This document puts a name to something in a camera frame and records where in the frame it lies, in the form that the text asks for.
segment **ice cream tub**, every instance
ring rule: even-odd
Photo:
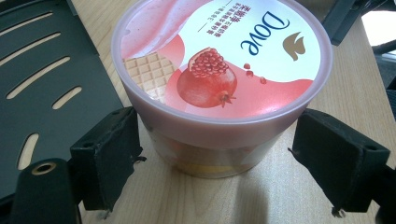
[[[201,177],[259,163],[332,70],[320,22],[287,0],[139,1],[111,51],[156,151]]]

